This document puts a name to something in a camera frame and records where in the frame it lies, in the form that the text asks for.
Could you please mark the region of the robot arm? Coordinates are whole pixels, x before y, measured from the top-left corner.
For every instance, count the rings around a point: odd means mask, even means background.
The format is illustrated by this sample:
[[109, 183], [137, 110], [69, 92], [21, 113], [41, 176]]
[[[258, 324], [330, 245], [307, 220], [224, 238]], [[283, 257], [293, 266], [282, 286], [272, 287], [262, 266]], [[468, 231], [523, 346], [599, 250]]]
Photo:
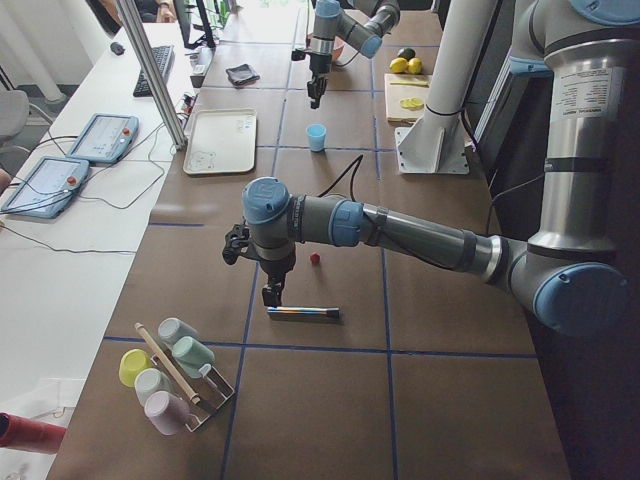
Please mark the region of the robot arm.
[[335, 39], [341, 39], [357, 53], [371, 59], [381, 47], [383, 36], [400, 20], [397, 1], [348, 1], [348, 4], [364, 13], [368, 20], [358, 22], [344, 11], [339, 1], [315, 2], [311, 39], [300, 51], [302, 58], [309, 58], [311, 79], [307, 82], [307, 94], [312, 109], [320, 107], [326, 91]]
[[243, 221], [223, 257], [256, 260], [263, 301], [281, 303], [295, 247], [379, 246], [480, 276], [512, 294], [544, 325], [586, 336], [615, 324], [630, 295], [612, 265], [607, 203], [620, 100], [639, 56], [635, 1], [520, 1], [512, 71], [553, 78], [540, 227], [526, 241], [482, 236], [325, 192], [293, 195], [273, 177], [243, 190]]

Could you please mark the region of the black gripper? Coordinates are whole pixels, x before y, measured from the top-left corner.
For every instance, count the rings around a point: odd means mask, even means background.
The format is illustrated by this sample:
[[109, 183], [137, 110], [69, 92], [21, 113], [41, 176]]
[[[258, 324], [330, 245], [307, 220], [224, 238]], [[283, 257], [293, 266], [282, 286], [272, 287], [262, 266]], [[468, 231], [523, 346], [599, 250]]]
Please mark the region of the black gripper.
[[317, 109], [321, 98], [326, 92], [326, 76], [331, 71], [332, 55], [310, 52], [309, 57], [312, 79], [307, 82], [307, 93], [310, 99], [310, 107]]
[[265, 306], [281, 306], [286, 275], [295, 266], [295, 250], [266, 249], [258, 255], [260, 267], [267, 275], [267, 285], [261, 291], [263, 303]]

